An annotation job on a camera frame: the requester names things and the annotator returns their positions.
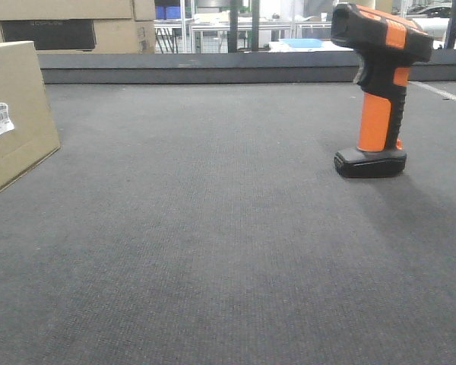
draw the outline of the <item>black scanner base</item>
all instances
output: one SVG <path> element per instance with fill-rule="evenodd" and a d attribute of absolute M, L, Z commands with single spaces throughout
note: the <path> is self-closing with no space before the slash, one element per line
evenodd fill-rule
<path fill-rule="evenodd" d="M 405 151 L 398 148 L 379 152 L 347 148 L 336 153 L 334 165 L 344 177 L 390 177 L 402 172 L 406 159 Z"/>

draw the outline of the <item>black pillar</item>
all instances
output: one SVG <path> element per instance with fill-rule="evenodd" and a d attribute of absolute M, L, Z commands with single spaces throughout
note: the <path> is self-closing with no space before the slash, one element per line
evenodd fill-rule
<path fill-rule="evenodd" d="M 446 39 L 444 48 L 453 49 L 456 43 L 456 0 L 453 0 L 451 6 L 451 15 L 448 23 L 448 30 L 446 31 Z"/>
<path fill-rule="evenodd" d="M 252 51 L 258 51 L 258 28 L 260 25 L 260 0 L 252 0 Z"/>
<path fill-rule="evenodd" d="M 238 0 L 230 0 L 230 34 L 228 53 L 235 53 L 238 48 Z"/>

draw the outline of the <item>blue bin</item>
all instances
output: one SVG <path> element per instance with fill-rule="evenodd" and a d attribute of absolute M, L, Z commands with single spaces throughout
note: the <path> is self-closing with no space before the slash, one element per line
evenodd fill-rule
<path fill-rule="evenodd" d="M 155 18 L 156 19 L 166 19 L 166 7 L 165 6 L 156 6 L 155 7 Z"/>
<path fill-rule="evenodd" d="M 180 19 L 181 7 L 180 6 L 166 6 L 166 19 Z"/>

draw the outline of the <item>black platform edge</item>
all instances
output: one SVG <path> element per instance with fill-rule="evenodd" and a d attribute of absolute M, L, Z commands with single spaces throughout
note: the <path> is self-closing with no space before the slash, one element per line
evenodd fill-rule
<path fill-rule="evenodd" d="M 352 51 L 179 55 L 39 55 L 46 84 L 256 84 L 349 82 Z M 413 81 L 456 81 L 456 49 L 416 63 Z"/>

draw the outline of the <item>gray carpet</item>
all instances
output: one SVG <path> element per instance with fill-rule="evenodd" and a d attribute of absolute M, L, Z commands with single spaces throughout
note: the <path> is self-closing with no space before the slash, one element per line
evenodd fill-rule
<path fill-rule="evenodd" d="M 62 149 L 0 194 L 1 365 L 456 365 L 456 102 L 411 85 L 404 174 L 360 180 L 352 84 L 47 91 Z"/>

